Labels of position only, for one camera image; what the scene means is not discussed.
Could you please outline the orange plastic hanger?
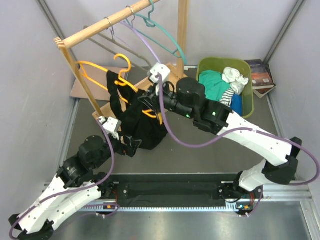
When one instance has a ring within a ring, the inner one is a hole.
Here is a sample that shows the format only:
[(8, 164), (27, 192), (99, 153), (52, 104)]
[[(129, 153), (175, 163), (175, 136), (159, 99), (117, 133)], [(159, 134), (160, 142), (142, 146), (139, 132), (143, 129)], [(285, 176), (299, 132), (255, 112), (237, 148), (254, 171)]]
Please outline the orange plastic hanger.
[[(127, 68), (124, 68), (124, 69), (121, 69), (119, 71), (119, 73), (114, 73), (112, 72), (111, 70), (105, 68), (105, 67), (102, 67), (98, 64), (95, 64), (93, 62), (89, 62), (89, 61), (84, 61), (84, 60), (81, 60), (81, 61), (76, 61), (77, 64), (80, 65), (80, 67), (82, 68), (82, 75), (88, 79), (89, 81), (91, 81), (92, 83), (98, 85), (100, 88), (103, 88), (104, 90), (108, 91), (109, 94), (111, 95), (111, 91), (112, 90), (109, 90), (108, 87), (111, 87), (112, 88), (115, 88), (117, 91), (117, 87), (129, 87), (132, 89), (132, 91), (134, 93), (138, 93), (138, 88), (136, 86), (134, 86), (132, 83), (130, 83), (129, 81), (127, 81), (126, 79), (123, 78), (122, 74), (123, 73), (128, 73), (131, 69), (132, 69), (132, 63), (131, 61), (129, 60), (129, 58), (122, 54), (122, 53), (117, 53), (115, 56), (114, 56), (114, 60), (116, 60), (117, 58), (122, 58), (123, 60), (126, 61), (127, 63)], [(89, 75), (87, 74), (87, 71), (84, 67), (84, 65), (88, 65), (88, 66), (91, 66), (91, 67), (94, 67), (96, 69), (99, 69), (99, 70), (102, 70), (103, 72), (105, 72), (106, 74), (109, 74), (109, 73), (112, 73), (113, 75), (111, 76), (111, 78), (108, 80), (108, 77), (107, 77), (107, 86), (103, 86), (101, 83), (98, 83), (96, 80), (94, 80), (93, 78), (89, 77)], [(130, 104), (130, 102), (124, 98), (122, 95), (120, 95), (119, 97), (124, 103), (126, 104)], [(144, 115), (146, 115), (147, 117), (151, 118), (151, 119), (157, 119), (159, 121), (159, 124), (162, 125), (163, 124), (163, 117), (162, 117), (162, 114), (161, 113), (156, 113), (154, 110), (142, 110), (142, 113)]]

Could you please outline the black tank top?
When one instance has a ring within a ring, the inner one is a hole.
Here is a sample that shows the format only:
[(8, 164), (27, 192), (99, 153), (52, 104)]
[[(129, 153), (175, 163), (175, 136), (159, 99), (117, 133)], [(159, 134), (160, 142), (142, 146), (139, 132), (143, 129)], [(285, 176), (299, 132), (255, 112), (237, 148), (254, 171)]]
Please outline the black tank top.
[[(107, 73), (106, 78), (111, 79), (113, 74)], [(144, 150), (153, 150), (168, 134), (164, 124), (160, 125), (157, 119), (152, 119), (142, 113), (147, 110), (147, 106), (138, 100), (144, 90), (139, 89), (138, 93), (134, 93), (129, 87), (114, 86), (111, 90), (110, 107), (118, 120), (122, 122), (121, 129), (125, 134), (132, 136), (135, 140), (142, 140), (139, 146)], [(120, 96), (126, 98), (129, 104), (123, 102)]]

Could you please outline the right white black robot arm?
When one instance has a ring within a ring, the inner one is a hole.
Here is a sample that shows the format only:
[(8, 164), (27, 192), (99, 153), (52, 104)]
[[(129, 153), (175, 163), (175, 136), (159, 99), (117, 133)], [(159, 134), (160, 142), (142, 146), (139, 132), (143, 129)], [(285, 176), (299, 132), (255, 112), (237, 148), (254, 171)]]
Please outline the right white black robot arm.
[[(139, 101), (162, 114), (168, 133), (177, 143), (196, 149), (226, 138), (263, 157), (261, 163), (238, 173), (233, 182), (233, 192), (237, 197), (245, 198), (257, 187), (269, 183), (292, 184), (298, 168), (297, 156), (302, 145), (300, 139), (279, 138), (245, 120), (230, 107), (207, 99), (204, 85), (194, 78), (180, 79), (176, 91), (170, 90), (172, 82), (162, 81), (161, 75), (152, 76), (148, 80), (151, 86), (139, 97)], [(192, 119), (194, 127), (215, 135), (215, 138), (202, 144), (181, 141), (170, 129), (165, 111)]]

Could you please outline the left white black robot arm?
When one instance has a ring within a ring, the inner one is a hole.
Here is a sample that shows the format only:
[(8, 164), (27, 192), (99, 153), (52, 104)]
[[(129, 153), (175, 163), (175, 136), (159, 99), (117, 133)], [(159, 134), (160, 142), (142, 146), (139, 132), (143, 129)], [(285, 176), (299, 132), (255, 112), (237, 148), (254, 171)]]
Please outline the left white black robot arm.
[(110, 173), (94, 170), (115, 154), (133, 157), (142, 140), (125, 135), (112, 136), (108, 141), (100, 136), (88, 137), (76, 155), (68, 158), (58, 169), (49, 186), (24, 212), (9, 218), (12, 230), (20, 231), (18, 240), (48, 240), (69, 217), (99, 198), (109, 198), (114, 184)]

